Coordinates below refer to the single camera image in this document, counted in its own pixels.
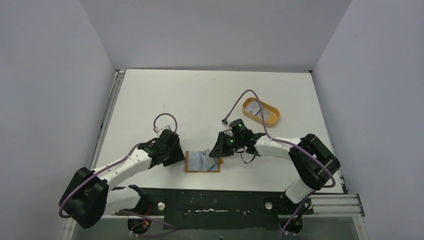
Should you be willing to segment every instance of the tabletop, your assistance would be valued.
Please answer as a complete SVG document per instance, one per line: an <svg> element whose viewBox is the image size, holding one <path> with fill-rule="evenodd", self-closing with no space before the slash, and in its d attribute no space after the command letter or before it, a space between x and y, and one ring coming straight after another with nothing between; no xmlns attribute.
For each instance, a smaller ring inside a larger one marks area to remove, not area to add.
<svg viewBox="0 0 424 240"><path fill-rule="evenodd" d="M299 138L312 133L331 148L310 73L128 69L95 167L120 159L135 144L156 137L153 120L164 112L176 117L184 152L212 149L218 132L225 129L221 120L246 89L254 90L261 101L280 111L278 123L268 128L272 137ZM242 104L249 97L253 95L243 96L228 120L241 118L254 133L263 133L261 124L242 113ZM158 127L166 125L174 129L170 117L158 119ZM283 192L298 177L288 159L262 156L243 164L236 154L224 158L219 173L185 173L181 161L140 172L119 186ZM334 178L335 187L318 193L343 193L338 173Z"/></svg>

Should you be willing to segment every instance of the gray wall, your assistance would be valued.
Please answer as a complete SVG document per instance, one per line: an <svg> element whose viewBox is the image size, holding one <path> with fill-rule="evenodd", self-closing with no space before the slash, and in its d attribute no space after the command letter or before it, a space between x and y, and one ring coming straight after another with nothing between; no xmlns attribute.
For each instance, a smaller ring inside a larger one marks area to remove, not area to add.
<svg viewBox="0 0 424 240"><path fill-rule="evenodd" d="M353 0L312 73L372 240L424 239L423 13L423 0Z"/></svg>
<svg viewBox="0 0 424 240"><path fill-rule="evenodd" d="M88 166L114 68L78 0L0 1L0 233L56 240Z"/></svg>
<svg viewBox="0 0 424 240"><path fill-rule="evenodd" d="M276 72L311 70L351 1L80 0L117 69Z"/></svg>

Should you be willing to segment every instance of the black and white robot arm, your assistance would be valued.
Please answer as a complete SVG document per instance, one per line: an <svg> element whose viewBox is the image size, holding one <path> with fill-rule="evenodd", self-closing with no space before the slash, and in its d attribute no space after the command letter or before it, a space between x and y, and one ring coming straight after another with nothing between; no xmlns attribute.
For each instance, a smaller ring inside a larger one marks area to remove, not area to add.
<svg viewBox="0 0 424 240"><path fill-rule="evenodd" d="M104 167L92 170L83 167L76 171L60 199L59 215L65 211L86 229L97 223L103 214L148 206L145 204L147 194L141 188L117 186L156 165L166 167L185 159L178 134L163 129L158 136L137 144L127 156Z"/></svg>
<svg viewBox="0 0 424 240"><path fill-rule="evenodd" d="M299 178L285 191L285 196L294 204L324 187L340 168L339 160L314 134L301 138L269 138L265 133L254 134L252 130L246 128L241 119L231 122L228 126L229 130L218 134L218 140L209 156L228 157L241 149L258 157L273 156L291 160L299 173ZM318 165L319 163L312 161L299 149L313 156L331 176Z"/></svg>

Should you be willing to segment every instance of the purple cable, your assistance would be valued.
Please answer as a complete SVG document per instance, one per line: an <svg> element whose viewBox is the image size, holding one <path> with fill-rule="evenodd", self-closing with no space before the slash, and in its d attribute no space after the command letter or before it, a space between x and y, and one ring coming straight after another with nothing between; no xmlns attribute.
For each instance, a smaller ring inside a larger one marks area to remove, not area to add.
<svg viewBox="0 0 424 240"><path fill-rule="evenodd" d="M83 181L79 186L77 186L72 192L70 192L69 193L69 195L65 198L65 200L63 200L63 202L62 202L62 204L60 205L60 207L59 207L59 216L61 217L61 218L63 218L63 219L67 219L67 218L70 218L70 216L67 216L67 215L63 215L63 210L64 210L64 207L65 207L65 205L66 205L66 203L68 203L68 201L69 201L69 199L71 199L74 195L75 195L75 193L76 192L78 192L81 188L83 188L88 182L90 182L92 179L94 179L95 177L97 177L97 175L99 175L99 174L101 174L101 173L103 173L104 171L106 171L106 170L108 170L108 169L110 169L110 168L113 168L113 167L115 167L116 165L118 165L118 164L120 164L120 163L123 163L125 160L127 160L128 159L128 157L134 152L134 150L140 145L141 143L138 143L138 144L136 144L135 146L133 146L132 148L131 148L131 150L129 151L129 153L125 156L125 157L123 157L121 160L119 160L119 161L117 161L117 162L115 162L115 163L113 163L113 164L111 164L111 165L109 165L109 166L107 166L107 167L105 167L105 168L103 168L103 169L101 169L101 170L99 170L99 171L97 171L97 172L95 172L92 176L90 176L89 178L87 178L85 181Z"/></svg>
<svg viewBox="0 0 424 240"><path fill-rule="evenodd" d="M157 115L157 117L154 118L154 120L153 120L153 128L156 128L156 121L158 120L158 118L160 116L163 116L163 115L168 115L168 116L170 116L173 119L173 121L175 122L175 131L174 132L176 133L177 132L177 128L178 128L177 119L172 114L167 113L167 112L161 113L161 114Z"/></svg>
<svg viewBox="0 0 424 240"><path fill-rule="evenodd" d="M304 153L306 156L308 156L310 159L312 159L312 161L314 161L320 168L322 168L322 170L324 170L324 172L330 177L331 179L331 185L328 186L324 186L324 188L332 188L336 185L336 180L334 179L333 175L331 174L331 172L326 168L326 166L324 166L320 161L318 161L315 157L313 157L309 152L307 152L305 149L301 148L300 146L289 142L289 141L284 141L284 140L280 140L280 139L276 139L276 138L272 138L270 136L270 134L268 133L267 130L267 126L265 125L265 119L264 119L264 111L262 109L262 104L260 104L260 100L258 95L256 94L256 92L254 92L251 89L247 89L246 91L244 91L241 96L237 99L237 101L235 102L234 106L232 106L231 110L229 111L229 113L227 114L227 116L225 116L224 120L227 120L228 117L230 117L231 113L233 112L234 108L236 107L236 105L239 103L240 99L242 99L242 97L247 93L247 92L251 92L253 93L254 97L256 98L257 102L259 103L259 109L260 109L260 116L262 117L262 125L263 125L263 130L265 131L265 134L268 138L270 138L271 140L275 141L275 142L279 142L279 143L283 143L283 144L288 144L291 145L295 148L297 148L299 151L301 151L302 153Z"/></svg>
<svg viewBox="0 0 424 240"><path fill-rule="evenodd" d="M147 219L147 220L150 220L152 222L155 222L155 223L158 223L158 224L162 224L162 225L166 225L166 226L168 226L170 228L173 228L172 230L167 231L167 232L164 232L164 233L159 233L159 234L154 234L154 235L139 235L138 237L140 237L140 238L158 238L158 237L163 237L163 236L168 235L168 234L172 234L175 231L177 231L177 227L176 226L171 225L169 223L166 223L164 221L159 221L157 219L154 219L154 218L151 218L151 217L148 217L148 216L143 216L143 215L140 215L140 214L137 214L137 213L134 213L134 212L127 211L127 210L120 210L119 212L124 213L124 214L129 214L129 215L137 216L137 217L140 217L142 219ZM139 223L139 224L136 224L136 225L132 226L131 229L130 229L130 231L132 232L135 227L137 227L137 226L139 226L141 224L143 224L143 223Z"/></svg>
<svg viewBox="0 0 424 240"><path fill-rule="evenodd" d="M287 226L292 221L292 219L295 217L295 215L298 214L298 212L302 208L302 206L305 205L306 200L307 199L305 198L299 203L299 206L296 208L296 210L293 212L293 214L290 216L290 218L285 222L284 226L281 228L281 231L279 232L278 240L280 240L282 238L282 236L284 235L284 231L286 230Z"/></svg>

